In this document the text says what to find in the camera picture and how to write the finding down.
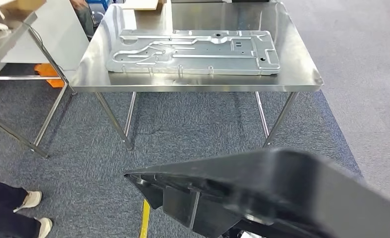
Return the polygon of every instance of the table leg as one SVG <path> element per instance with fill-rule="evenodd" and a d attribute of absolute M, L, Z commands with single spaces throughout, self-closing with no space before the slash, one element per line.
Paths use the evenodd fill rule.
<path fill-rule="evenodd" d="M 56 98 L 56 100 L 55 100 L 55 103 L 53 104 L 51 110 L 49 111 L 49 114 L 48 114 L 48 116 L 46 117 L 45 122 L 43 123 L 43 126 L 42 126 L 42 128 L 40 129 L 40 131 L 39 131 L 39 134 L 37 134 L 36 140 L 34 140 L 34 144 L 35 144 L 36 146 L 39 146 L 40 141 L 42 140 L 43 135 L 45 134 L 46 129 L 48 128 L 49 123 L 50 123 L 50 121 L 52 120 L 52 117 L 53 117 L 53 115 L 55 114 L 55 111 L 56 111 L 57 107 L 59 106 L 59 103 L 60 103 L 60 101 L 62 100 L 62 97 L 63 97 L 63 95 L 64 95 L 65 90 L 66 90 L 67 87 L 68 87 L 68 83 L 65 83 L 64 86 L 63 86 L 63 88 L 62 88 L 62 90 L 60 91 L 59 95 L 57 96 L 57 98 Z"/>
<path fill-rule="evenodd" d="M 108 103 L 107 103 L 106 99 L 104 98 L 104 96 L 101 93 L 99 93 L 99 92 L 96 92 L 95 94 L 96 94 L 96 97 L 99 100 L 100 104 L 102 105 L 103 110 L 106 112 L 106 114 L 109 117 L 111 123 L 113 124 L 113 127 L 116 129 L 116 131 L 119 133 L 120 138 L 125 143 L 126 148 L 128 150 L 131 150 L 133 148 L 133 146 L 130 143 L 128 137 L 126 136 L 127 132 L 129 131 L 129 126 L 127 127 L 127 132 L 125 134 L 125 132 L 123 131 L 122 127 L 119 124 L 119 121 L 117 121 L 116 117 L 114 116 L 113 112 L 111 111 L 110 106 L 108 105 Z M 132 117 L 132 110 L 133 110 L 133 103 L 132 103 L 132 101 L 131 101 L 131 106 L 132 107 L 129 109 L 129 112 L 131 113 L 131 115 L 129 116 L 129 113 L 128 113 L 128 121 L 126 122 L 126 125 L 128 125 L 128 122 L 129 122 L 129 125 L 130 125 L 130 118 Z"/>
<path fill-rule="evenodd" d="M 133 107 L 135 106 L 135 99 L 136 99 L 136 92 L 132 93 L 132 98 L 130 100 L 130 106 L 128 111 L 128 117 L 126 118 L 126 125 L 125 125 L 125 135 L 128 137 L 129 129 L 130 129 L 130 122 L 132 120 L 132 113 L 133 113 Z"/>
<path fill-rule="evenodd" d="M 294 103 L 295 99 L 297 98 L 298 94 L 299 94 L 299 92 L 291 92 L 290 93 L 284 107 L 282 108 L 281 113 L 278 116 L 277 121 L 275 122 L 274 126 L 272 127 L 271 132 L 269 133 L 269 136 L 268 136 L 268 138 L 266 138 L 265 143 L 263 144 L 262 147 L 270 145 L 271 141 L 275 137 L 275 134 L 277 133 L 277 130 L 281 126 L 282 122 L 284 121 L 289 109 L 291 108 L 291 106 Z"/>
<path fill-rule="evenodd" d="M 24 138 L 23 136 L 21 136 L 20 134 L 18 134 L 16 131 L 14 131 L 13 129 L 11 129 L 10 127 L 8 127 L 6 124 L 4 124 L 1 120 L 0 120 L 0 128 L 3 129 L 4 131 L 6 131 L 8 134 L 14 136 L 17 140 L 19 140 L 20 142 L 22 142 L 23 144 L 25 144 L 26 146 L 28 146 L 32 151 L 38 153 L 39 155 L 41 155 L 42 157 L 44 158 L 47 158 L 48 157 L 48 154 L 46 152 L 44 152 L 43 150 L 41 150 L 39 147 L 37 147 L 36 145 L 34 145 L 33 143 L 31 143 L 30 141 L 28 141 L 26 138 Z"/>
<path fill-rule="evenodd" d="M 263 133 L 265 134 L 265 139 L 266 139 L 269 136 L 269 130 L 268 130 L 268 125 L 266 124 L 265 114 L 263 113 L 263 107 L 259 96 L 259 92 L 255 92 L 255 96 L 256 96 L 256 102 L 258 103 L 259 115 L 262 121 Z"/>

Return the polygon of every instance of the hole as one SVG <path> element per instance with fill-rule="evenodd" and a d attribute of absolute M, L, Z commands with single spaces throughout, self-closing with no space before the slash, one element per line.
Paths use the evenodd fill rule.
<path fill-rule="evenodd" d="M 124 45 L 133 45 L 138 41 L 138 40 L 130 40 L 130 39 L 121 39 L 121 40 Z"/>

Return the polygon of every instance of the black plastic part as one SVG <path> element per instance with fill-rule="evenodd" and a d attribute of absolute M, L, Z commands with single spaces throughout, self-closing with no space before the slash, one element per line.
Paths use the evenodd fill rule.
<path fill-rule="evenodd" d="M 390 201 L 330 160 L 268 149 L 126 175 L 152 208 L 208 238 L 390 237 Z"/>

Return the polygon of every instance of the aluminum plate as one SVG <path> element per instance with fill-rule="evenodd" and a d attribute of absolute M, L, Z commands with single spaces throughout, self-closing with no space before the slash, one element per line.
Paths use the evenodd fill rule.
<path fill-rule="evenodd" d="M 269 75 L 280 71 L 268 31 L 123 30 L 106 69 L 121 73 Z"/>

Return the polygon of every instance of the stainless steel table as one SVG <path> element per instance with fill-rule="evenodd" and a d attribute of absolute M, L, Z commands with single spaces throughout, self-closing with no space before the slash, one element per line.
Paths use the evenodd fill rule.
<path fill-rule="evenodd" d="M 108 72 L 105 62 L 122 29 L 173 30 L 267 30 L 281 63 L 278 75 L 124 74 Z M 137 92 L 250 91 L 255 92 L 259 115 L 269 144 L 299 92 L 317 91 L 323 81 L 284 5 L 272 3 L 166 3 L 161 12 L 124 10 L 113 4 L 107 10 L 85 52 L 70 86 L 77 92 L 94 92 L 128 149 L 127 138 Z M 133 92 L 123 130 L 103 92 Z M 269 132 L 258 91 L 290 92 L 274 127 Z"/>
<path fill-rule="evenodd" d="M 40 35 L 30 26 L 35 20 L 37 19 L 37 15 L 33 12 L 29 15 L 23 15 L 18 14 L 18 12 L 13 11 L 6 12 L 5 13 L 5 20 L 1 20 L 0 22 L 5 23 L 11 30 L 11 34 L 5 38 L 0 39 L 0 61 L 2 58 L 6 55 L 6 53 L 15 45 L 17 40 L 26 32 L 29 32 L 33 40 L 35 41 L 36 45 L 40 48 L 42 53 L 45 55 L 45 57 L 48 59 L 48 61 L 51 63 L 52 67 L 55 69 L 59 77 L 39 77 L 35 75 L 22 75 L 22 76 L 0 76 L 0 80 L 45 80 L 45 79 L 59 79 L 61 78 L 65 84 L 64 87 L 61 89 L 58 97 L 55 100 L 54 105 L 52 106 L 51 110 L 49 111 L 48 116 L 46 117 L 45 121 L 43 122 L 43 125 L 34 140 L 34 142 L 29 141 L 25 137 L 23 137 L 21 134 L 16 132 L 14 129 L 12 129 L 10 126 L 8 126 L 6 123 L 4 123 L 2 120 L 0 120 L 0 128 L 3 129 L 8 134 L 14 136 L 16 139 L 18 139 L 20 142 L 28 146 L 32 151 L 38 153 L 42 157 L 47 157 L 48 154 L 39 148 L 40 141 L 43 138 L 44 133 L 46 132 L 46 129 L 59 105 L 59 102 L 62 99 L 62 96 L 65 93 L 66 88 L 68 87 L 68 81 L 61 71 L 60 67 L 56 64 L 55 60 L 52 58 L 50 53 L 46 50 L 42 39 L 40 38 Z"/>

